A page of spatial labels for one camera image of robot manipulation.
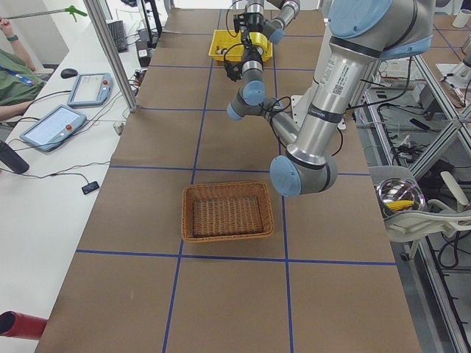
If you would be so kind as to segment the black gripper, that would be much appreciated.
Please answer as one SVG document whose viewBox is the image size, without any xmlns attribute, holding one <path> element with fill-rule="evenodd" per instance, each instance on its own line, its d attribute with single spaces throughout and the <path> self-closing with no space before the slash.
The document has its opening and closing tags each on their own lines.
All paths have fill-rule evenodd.
<svg viewBox="0 0 471 353">
<path fill-rule="evenodd" d="M 255 61 L 260 64 L 263 63 L 262 56 L 255 44 L 249 43 L 248 41 L 242 42 L 241 44 L 244 47 L 241 57 L 242 64 L 246 64 L 250 61 Z"/>
<path fill-rule="evenodd" d="M 263 32 L 263 15 L 260 13 L 244 13 L 246 27 L 250 32 Z"/>
</svg>

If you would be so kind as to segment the person raised hand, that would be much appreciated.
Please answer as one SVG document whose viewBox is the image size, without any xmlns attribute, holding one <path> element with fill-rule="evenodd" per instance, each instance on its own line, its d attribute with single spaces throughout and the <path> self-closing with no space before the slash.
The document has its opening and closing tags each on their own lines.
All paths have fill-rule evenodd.
<svg viewBox="0 0 471 353">
<path fill-rule="evenodd" d="M 14 29 L 7 18 L 0 19 L 0 30 L 6 38 L 11 38 L 15 34 Z"/>
</svg>

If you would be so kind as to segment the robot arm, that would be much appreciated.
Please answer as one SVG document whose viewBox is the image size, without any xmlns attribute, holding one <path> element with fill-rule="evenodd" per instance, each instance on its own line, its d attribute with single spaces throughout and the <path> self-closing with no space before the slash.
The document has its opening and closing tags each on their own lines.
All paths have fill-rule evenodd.
<svg viewBox="0 0 471 353">
<path fill-rule="evenodd" d="M 326 150 L 344 117 L 366 67 L 375 60 L 421 54 L 430 48 L 434 1 L 335 1 L 328 14 L 321 50 L 328 59 L 300 125 L 275 99 L 266 97 L 263 63 L 258 50 L 245 42 L 241 64 L 242 87 L 227 106 L 228 115 L 264 117 L 275 135 L 287 144 L 273 159 L 270 178 L 283 196 L 319 193 L 336 181 L 337 167 Z"/>
<path fill-rule="evenodd" d="M 300 1 L 269 1 L 280 11 L 273 19 L 264 17 L 265 1 L 252 0 L 245 5 L 244 20 L 250 32 L 263 34 L 272 44 L 277 45 L 285 35 L 286 27 L 300 12 Z"/>
</svg>

